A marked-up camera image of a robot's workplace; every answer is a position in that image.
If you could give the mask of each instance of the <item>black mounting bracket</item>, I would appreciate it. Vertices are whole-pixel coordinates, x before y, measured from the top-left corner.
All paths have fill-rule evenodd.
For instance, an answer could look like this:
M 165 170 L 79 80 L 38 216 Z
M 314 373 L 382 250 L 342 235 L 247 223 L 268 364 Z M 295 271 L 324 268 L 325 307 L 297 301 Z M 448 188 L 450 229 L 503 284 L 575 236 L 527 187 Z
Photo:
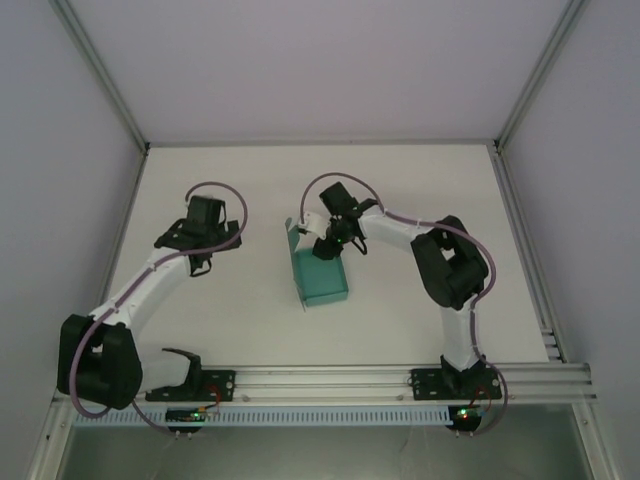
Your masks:
M 147 402 L 216 402 L 233 401 L 236 389 L 235 370 L 201 370 L 200 381 L 195 388 L 185 385 L 163 387 L 147 393 Z
M 502 398 L 498 375 L 490 368 L 478 363 L 464 372 L 458 372 L 452 384 L 451 372 L 446 364 L 441 368 L 415 368 L 411 370 L 410 385 L 414 400 L 486 400 L 486 391 L 491 400 Z

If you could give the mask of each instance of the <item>enclosure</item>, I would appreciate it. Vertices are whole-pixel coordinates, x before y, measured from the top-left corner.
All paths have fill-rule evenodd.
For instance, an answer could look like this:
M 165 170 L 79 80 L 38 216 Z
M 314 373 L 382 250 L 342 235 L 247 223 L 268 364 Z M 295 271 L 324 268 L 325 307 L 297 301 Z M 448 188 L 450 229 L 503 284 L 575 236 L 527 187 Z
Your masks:
M 4 2 L 3 478 L 637 478 L 638 18 L 633 0 Z M 301 305 L 285 221 L 331 171 L 458 216 L 495 257 L 491 432 L 444 428 L 468 401 L 415 399 L 445 334 L 406 252 L 345 248 L 348 299 Z M 55 389 L 64 320 L 207 180 L 246 199 L 242 245 L 137 341 L 233 371 L 233 401 L 192 440 L 131 407 L 85 419 Z M 159 423 L 184 405 L 137 401 Z

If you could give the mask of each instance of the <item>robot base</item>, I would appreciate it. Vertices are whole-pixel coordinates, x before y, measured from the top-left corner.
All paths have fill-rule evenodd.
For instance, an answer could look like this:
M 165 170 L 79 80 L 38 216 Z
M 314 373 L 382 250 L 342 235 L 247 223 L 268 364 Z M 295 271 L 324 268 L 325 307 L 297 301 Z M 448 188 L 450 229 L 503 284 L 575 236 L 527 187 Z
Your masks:
M 416 368 L 411 370 L 411 386 L 414 400 L 486 400 L 486 390 L 491 400 L 502 398 L 502 389 L 496 373 L 478 362 L 459 372 L 441 358 L 441 368 Z

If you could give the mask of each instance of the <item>metal frame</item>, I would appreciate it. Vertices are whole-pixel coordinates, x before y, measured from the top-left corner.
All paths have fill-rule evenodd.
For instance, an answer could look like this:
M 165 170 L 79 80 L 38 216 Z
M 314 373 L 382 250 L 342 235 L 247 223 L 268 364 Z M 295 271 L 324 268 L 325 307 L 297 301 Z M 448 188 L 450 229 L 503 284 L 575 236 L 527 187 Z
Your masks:
M 490 138 L 309 138 L 309 139 L 255 139 L 219 140 L 210 142 L 152 142 L 151 148 L 211 148 L 211 147 L 300 147 L 330 145 L 493 145 Z
M 500 153 L 511 142 L 588 4 L 589 0 L 569 0 L 567 2 L 511 113 L 509 113 L 500 135 L 498 135 L 497 144 Z
M 75 10 L 67 0 L 49 0 L 49 4 L 67 30 L 69 37 L 78 49 L 78 53 L 80 53 L 80 56 L 86 62 L 89 70 L 91 70 L 91 73 L 93 73 L 96 81 L 104 91 L 116 115 L 140 151 L 145 152 L 148 147 L 147 141 L 140 131 L 140 128 L 138 128 L 138 124 L 133 118 L 131 110 L 122 98 L 111 75 L 109 75 L 104 62 L 100 58 L 100 55 L 98 55 L 98 51 L 91 43 L 91 39 L 87 35 L 82 23 L 80 23 L 80 19 Z

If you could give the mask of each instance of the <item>cable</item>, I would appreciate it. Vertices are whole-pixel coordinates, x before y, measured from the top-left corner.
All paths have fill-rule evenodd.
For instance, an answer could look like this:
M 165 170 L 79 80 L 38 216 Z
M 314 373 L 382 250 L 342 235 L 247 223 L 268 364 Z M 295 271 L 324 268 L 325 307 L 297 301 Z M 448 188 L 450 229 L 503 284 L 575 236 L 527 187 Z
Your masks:
M 461 432 L 461 433 L 463 433 L 464 435 L 468 435 L 468 436 L 478 436 L 478 435 L 482 435 L 484 433 L 487 433 L 487 432 L 493 430 L 496 427 L 496 425 L 498 425 L 498 423 L 500 423 L 500 421 L 504 417 L 505 413 L 507 412 L 507 407 L 509 405 L 509 388 L 507 387 L 507 381 L 504 378 L 504 375 L 502 374 L 500 369 L 498 367 L 496 367 L 493 363 L 489 362 L 485 358 L 485 356 L 480 352 L 480 349 L 478 348 L 476 305 L 478 304 L 478 302 L 480 300 L 482 300 L 484 297 L 487 296 L 487 294 L 493 289 L 494 285 L 496 284 L 497 269 L 496 269 L 496 263 L 493 260 L 493 257 L 491 256 L 491 253 L 489 253 L 489 250 L 487 250 L 487 248 L 482 243 L 480 243 L 480 241 L 478 241 L 477 239 L 475 239 L 474 237 L 472 237 L 468 233 L 463 232 L 462 230 L 458 230 L 457 228 L 450 227 L 449 225 L 442 225 L 442 224 L 437 223 L 437 222 L 427 222 L 427 221 L 424 221 L 424 220 L 417 220 L 417 219 L 405 217 L 405 216 L 399 215 L 397 213 L 393 213 L 393 212 L 385 209 L 384 205 L 382 203 L 382 199 L 380 198 L 380 195 L 378 195 L 378 193 L 373 189 L 373 187 L 371 187 L 365 181 L 363 181 L 363 180 L 361 180 L 361 179 L 359 179 L 357 177 L 354 177 L 353 175 L 349 175 L 348 173 L 342 173 L 342 172 L 324 173 L 324 174 L 319 175 L 316 178 L 314 178 L 311 181 L 311 183 L 309 183 L 309 185 L 307 185 L 307 188 L 304 190 L 304 193 L 302 194 L 302 199 L 300 200 L 300 220 L 301 221 L 304 218 L 305 200 L 307 199 L 307 195 L 309 194 L 309 191 L 311 190 L 311 187 L 313 187 L 316 183 L 318 183 L 323 178 L 327 178 L 327 177 L 343 177 L 343 178 L 348 178 L 349 180 L 353 180 L 354 182 L 362 185 L 364 188 L 369 190 L 371 195 L 373 195 L 373 198 L 376 200 L 376 202 L 378 202 L 378 206 L 380 207 L 380 209 L 384 212 L 384 214 L 387 217 L 389 217 L 389 218 L 391 218 L 393 220 L 396 220 L 398 222 L 407 224 L 407 225 L 420 225 L 421 227 L 437 228 L 437 229 L 440 229 L 440 230 L 445 230 L 445 231 L 447 231 L 449 233 L 453 233 L 454 235 L 462 237 L 465 240 L 473 243 L 478 248 L 478 250 L 480 250 L 480 252 L 484 256 L 484 258 L 487 260 L 487 264 L 489 265 L 489 271 L 491 272 L 491 275 L 490 275 L 489 283 L 487 284 L 487 286 L 478 295 L 476 295 L 473 298 L 473 300 L 471 300 L 470 307 L 469 307 L 469 332 L 471 334 L 471 344 L 472 344 L 472 348 L 473 348 L 473 353 L 476 355 L 476 357 L 478 358 L 478 360 L 480 362 L 482 362 L 484 365 L 486 365 L 491 370 L 493 370 L 495 372 L 495 374 L 498 376 L 498 378 L 500 379 L 500 382 L 502 383 L 502 386 L 504 387 L 504 392 L 503 392 L 504 393 L 504 400 L 502 402 L 502 408 L 500 409 L 500 412 L 492 419 L 492 421 L 491 421 L 491 423 L 489 425 L 484 427 L 479 432 L 475 432 L 475 433 Z
M 243 219 L 242 219 L 242 224 L 240 225 L 240 229 L 236 232 L 236 234 L 233 237 L 231 237 L 226 242 L 221 243 L 220 245 L 216 245 L 214 247 L 209 247 L 209 248 L 198 248 L 198 249 L 193 249 L 193 250 L 185 250 L 185 251 L 182 251 L 182 252 L 181 251 L 177 251 L 175 253 L 171 253 L 169 255 L 166 255 L 166 256 L 160 258 L 152 266 L 150 266 L 147 269 L 145 269 L 140 274 L 140 276 L 138 276 L 138 278 L 136 278 L 135 281 L 133 281 L 131 283 L 129 288 L 127 288 L 127 290 L 120 296 L 120 298 L 118 298 L 114 302 L 114 306 L 113 307 L 110 307 L 107 311 L 105 311 L 102 315 L 100 315 L 100 317 L 98 317 L 93 322 L 93 324 L 89 327 L 87 332 L 82 337 L 82 340 L 80 340 L 80 343 L 78 344 L 78 348 L 76 349 L 76 352 L 75 352 L 75 354 L 73 356 L 73 360 L 71 362 L 71 371 L 69 372 L 69 394 L 71 396 L 71 403 L 73 403 L 73 406 L 78 411 L 78 413 L 80 413 L 81 415 L 83 415 L 83 416 L 85 416 L 87 418 L 96 419 L 96 418 L 103 417 L 104 415 L 106 415 L 109 412 L 109 410 L 111 410 L 109 407 L 107 407 L 107 408 L 105 408 L 104 410 L 102 410 L 101 412 L 98 412 L 98 413 L 93 413 L 93 412 L 88 411 L 80 403 L 80 398 L 78 397 L 78 390 L 77 390 L 78 366 L 80 365 L 80 358 L 82 357 L 82 352 L 84 352 L 85 348 L 87 348 L 89 340 L 91 339 L 92 335 L 96 332 L 96 330 L 100 327 L 100 325 L 102 325 L 113 313 L 115 313 L 124 304 L 124 302 L 126 302 L 127 299 L 133 294 L 133 292 L 135 292 L 135 290 L 142 284 L 142 282 L 144 282 L 144 280 L 149 275 L 151 275 L 160 265 L 163 265 L 164 263 L 166 263 L 169 260 L 172 260 L 172 259 L 174 259 L 176 257 L 186 257 L 186 256 L 189 256 L 189 255 L 200 255 L 200 254 L 203 254 L 203 253 L 215 253 L 215 252 L 218 252 L 220 250 L 223 250 L 223 249 L 227 248 L 228 246 L 232 245 L 233 243 L 235 243 L 236 240 L 238 240 L 238 238 L 240 238 L 240 235 L 242 234 L 242 232 L 244 231 L 245 227 L 247 226 L 247 220 L 248 220 L 248 217 L 249 217 L 249 209 L 247 207 L 247 202 L 245 201 L 244 197 L 240 194 L 240 192 L 238 192 L 238 190 L 236 190 L 235 188 L 233 188 L 230 185 L 227 185 L 226 183 L 221 183 L 221 182 L 202 182 L 202 183 L 198 183 L 197 185 L 194 185 L 193 187 L 191 187 L 187 191 L 187 194 L 185 195 L 185 200 L 188 202 L 189 201 L 189 197 L 191 196 L 191 194 L 195 190 L 197 190 L 198 188 L 201 188 L 201 187 L 204 187 L 204 186 L 214 186 L 214 187 L 224 188 L 224 189 L 229 190 L 230 192 L 232 192 L 238 198 L 238 200 L 240 201 L 240 204 L 242 205 L 242 211 L 243 211 Z M 137 405 L 135 404 L 135 402 L 132 402 L 132 405 L 133 405 L 133 408 L 136 409 L 136 411 L 140 415 L 140 413 L 141 413 L 139 411 L 140 409 L 137 408 Z M 149 423 L 151 421 L 149 419 L 146 419 L 145 422 Z

